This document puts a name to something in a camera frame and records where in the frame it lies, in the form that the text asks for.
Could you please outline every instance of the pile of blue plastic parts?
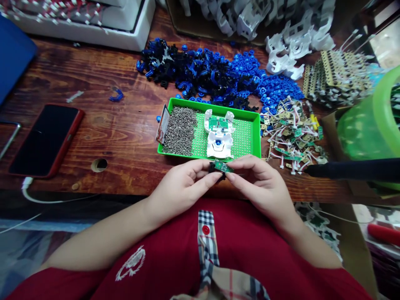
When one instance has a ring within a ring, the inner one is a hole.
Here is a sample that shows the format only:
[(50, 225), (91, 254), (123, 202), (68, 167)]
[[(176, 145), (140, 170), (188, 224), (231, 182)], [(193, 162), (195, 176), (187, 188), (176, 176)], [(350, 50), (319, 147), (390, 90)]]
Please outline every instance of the pile of blue plastic parts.
[[(268, 109), (276, 114), (275, 108), (287, 96), (304, 98), (296, 82), (281, 75), (268, 76), (259, 67), (253, 50), (236, 54), (231, 62), (207, 48), (188, 51), (183, 45), (182, 51), (178, 51), (175, 44), (169, 47), (159, 38), (149, 42), (148, 48), (142, 51), (141, 61), (136, 64), (147, 80), (160, 83), (164, 88), (175, 81), (182, 98), (191, 101), (256, 111), (259, 107), (249, 106), (248, 96), (253, 94), (261, 98), (261, 113)], [(203, 100), (206, 95), (210, 95), (211, 101)]]

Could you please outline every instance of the plaid placket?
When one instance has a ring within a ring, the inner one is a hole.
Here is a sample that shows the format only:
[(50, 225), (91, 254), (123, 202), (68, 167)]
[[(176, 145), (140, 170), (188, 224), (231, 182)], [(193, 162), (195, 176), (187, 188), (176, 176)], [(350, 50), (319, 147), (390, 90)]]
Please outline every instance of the plaid placket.
[[(199, 211), (197, 237), (200, 257), (200, 290), (195, 297), (182, 294), (172, 297), (172, 300), (206, 300), (211, 292), (213, 292), (212, 299), (270, 300), (266, 289), (254, 277), (241, 271), (220, 267), (212, 212)], [(213, 291), (211, 291), (212, 281), (217, 287)]]
[[(220, 266), (214, 225), (213, 213), (206, 210), (200, 210), (198, 221), (198, 246), (201, 276), (200, 289), (211, 284), (213, 267)], [(207, 235), (203, 232), (204, 226), (207, 226), (210, 229), (210, 233)]]

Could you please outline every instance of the blue folder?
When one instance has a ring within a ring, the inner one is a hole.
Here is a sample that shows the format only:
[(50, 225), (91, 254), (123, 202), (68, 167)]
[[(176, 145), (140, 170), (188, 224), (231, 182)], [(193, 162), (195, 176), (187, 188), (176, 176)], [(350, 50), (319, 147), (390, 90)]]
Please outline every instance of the blue folder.
[(37, 47), (14, 23), (0, 15), (0, 105), (35, 56)]

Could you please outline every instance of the hole in table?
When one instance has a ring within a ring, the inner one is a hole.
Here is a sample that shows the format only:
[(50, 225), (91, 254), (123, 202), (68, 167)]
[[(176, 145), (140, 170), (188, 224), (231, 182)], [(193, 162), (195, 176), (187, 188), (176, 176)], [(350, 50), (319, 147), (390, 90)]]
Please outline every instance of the hole in table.
[(92, 163), (91, 169), (93, 172), (100, 173), (105, 169), (107, 169), (107, 166), (108, 166), (107, 160), (105, 160), (104, 158), (98, 158)]

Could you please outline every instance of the green tray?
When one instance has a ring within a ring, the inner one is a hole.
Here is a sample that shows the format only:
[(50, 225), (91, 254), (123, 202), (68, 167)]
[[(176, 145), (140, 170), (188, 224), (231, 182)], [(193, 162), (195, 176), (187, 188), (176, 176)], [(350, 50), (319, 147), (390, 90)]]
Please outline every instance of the green tray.
[[(180, 156), (188, 158), (205, 158), (207, 157), (207, 137), (208, 133), (204, 129), (204, 114), (208, 109), (212, 109), (212, 115), (225, 117), (227, 111), (235, 115), (233, 119), (233, 126), (235, 129), (232, 134), (233, 145), (232, 154), (234, 158), (239, 158), (246, 154), (253, 154), (261, 158), (261, 138), (260, 138), (260, 114), (257, 112), (249, 112), (245, 110), (238, 110), (230, 107), (222, 107), (207, 103), (189, 101), (185, 99), (171, 98), (168, 104), (168, 111), (172, 112), (174, 106), (188, 107), (200, 111), (197, 114), (198, 126), (195, 128), (195, 138), (192, 146), (192, 156), (177, 155), (172, 153), (164, 153), (163, 145), (159, 144), (157, 152), (159, 154)], [(230, 161), (232, 158), (220, 159), (222, 161)]]

